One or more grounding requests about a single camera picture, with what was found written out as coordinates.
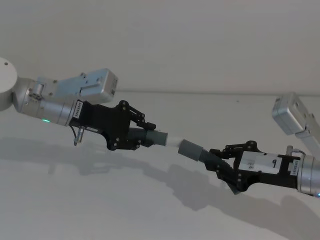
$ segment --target white wall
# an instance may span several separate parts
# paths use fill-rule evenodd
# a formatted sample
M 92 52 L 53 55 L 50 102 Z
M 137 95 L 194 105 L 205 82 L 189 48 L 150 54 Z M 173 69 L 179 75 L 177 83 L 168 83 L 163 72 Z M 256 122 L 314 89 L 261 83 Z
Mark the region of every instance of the white wall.
M 248 140 L 283 154 L 286 136 L 271 117 L 275 98 L 119 93 L 158 129 L 207 149 Z M 320 119 L 320 98 L 304 98 Z M 6 240 L 317 240 L 320 202 L 294 189 L 256 184 L 234 196 L 215 173 L 153 146 L 104 151 L 86 132 L 14 109 L 0 112 L 0 239 Z
M 119 89 L 320 94 L 318 0 L 2 0 L 0 56 Z

